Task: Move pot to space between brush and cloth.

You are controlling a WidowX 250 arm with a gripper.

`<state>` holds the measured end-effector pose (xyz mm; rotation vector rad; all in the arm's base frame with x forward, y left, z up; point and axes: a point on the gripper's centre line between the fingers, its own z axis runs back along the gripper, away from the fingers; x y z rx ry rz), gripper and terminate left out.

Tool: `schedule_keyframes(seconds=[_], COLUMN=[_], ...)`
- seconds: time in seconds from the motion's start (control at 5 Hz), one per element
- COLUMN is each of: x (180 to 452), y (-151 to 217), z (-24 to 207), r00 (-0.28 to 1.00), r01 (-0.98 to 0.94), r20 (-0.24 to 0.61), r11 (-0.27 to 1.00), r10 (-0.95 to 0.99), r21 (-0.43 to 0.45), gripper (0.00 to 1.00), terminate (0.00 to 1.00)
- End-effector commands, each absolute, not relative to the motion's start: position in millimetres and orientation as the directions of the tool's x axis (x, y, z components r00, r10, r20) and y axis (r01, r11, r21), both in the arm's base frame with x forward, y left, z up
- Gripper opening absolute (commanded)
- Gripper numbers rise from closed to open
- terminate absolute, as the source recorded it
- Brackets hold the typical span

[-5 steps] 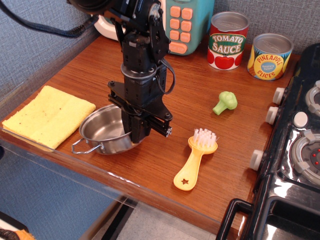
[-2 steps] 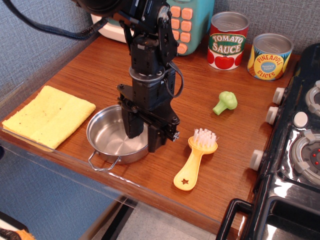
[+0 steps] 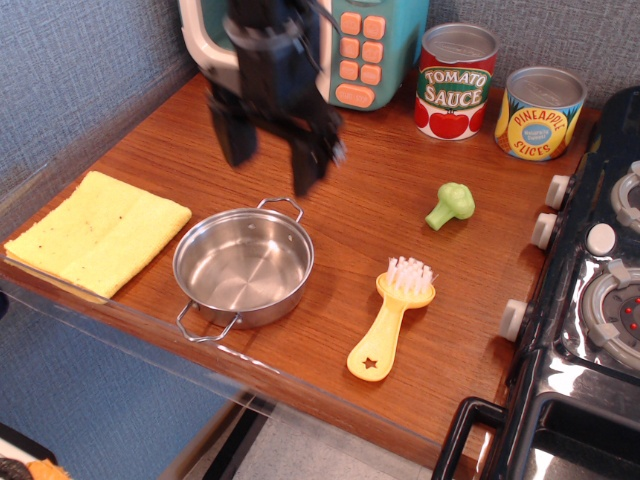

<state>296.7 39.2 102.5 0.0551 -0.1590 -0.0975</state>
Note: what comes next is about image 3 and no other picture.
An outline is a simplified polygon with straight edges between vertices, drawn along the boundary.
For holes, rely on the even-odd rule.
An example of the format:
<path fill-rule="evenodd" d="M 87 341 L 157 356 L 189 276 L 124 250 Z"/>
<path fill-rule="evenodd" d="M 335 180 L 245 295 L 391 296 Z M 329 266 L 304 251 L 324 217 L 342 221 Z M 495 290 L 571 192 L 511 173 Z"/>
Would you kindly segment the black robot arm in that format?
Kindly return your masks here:
<path fill-rule="evenodd" d="M 320 22 L 316 1 L 231 1 L 224 30 L 237 55 L 234 69 L 210 67 L 209 109 L 227 163 L 237 167 L 257 151 L 257 132 L 291 149 L 294 192 L 308 193 L 345 148 L 342 118 L 320 93 Z"/>

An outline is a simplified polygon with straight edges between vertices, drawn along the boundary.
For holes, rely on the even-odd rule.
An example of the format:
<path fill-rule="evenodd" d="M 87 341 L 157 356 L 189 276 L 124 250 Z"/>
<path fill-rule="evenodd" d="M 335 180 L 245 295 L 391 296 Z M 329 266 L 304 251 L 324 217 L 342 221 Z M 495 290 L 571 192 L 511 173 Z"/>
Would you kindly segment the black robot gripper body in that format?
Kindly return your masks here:
<path fill-rule="evenodd" d="M 320 73 L 317 17 L 288 17 L 279 25 L 252 28 L 229 17 L 223 26 L 238 58 L 238 90 L 206 72 L 211 83 L 210 108 L 241 113 L 254 125 L 292 141 L 327 142 L 338 138 L 332 162 L 346 159 L 338 130 L 340 115 L 316 86 Z"/>

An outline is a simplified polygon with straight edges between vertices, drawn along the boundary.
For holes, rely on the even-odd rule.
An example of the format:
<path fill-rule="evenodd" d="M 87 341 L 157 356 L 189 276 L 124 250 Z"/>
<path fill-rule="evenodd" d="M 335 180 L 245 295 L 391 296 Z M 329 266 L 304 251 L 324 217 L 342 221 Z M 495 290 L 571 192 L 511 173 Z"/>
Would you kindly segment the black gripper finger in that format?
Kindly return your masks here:
<path fill-rule="evenodd" d="M 256 153 L 256 128 L 243 112 L 229 112 L 217 107 L 210 110 L 225 160 L 231 167 L 240 166 Z"/>
<path fill-rule="evenodd" d="M 294 139 L 290 146 L 294 193 L 305 196 L 325 176 L 329 162 L 336 156 L 338 138 L 329 142 Z"/>

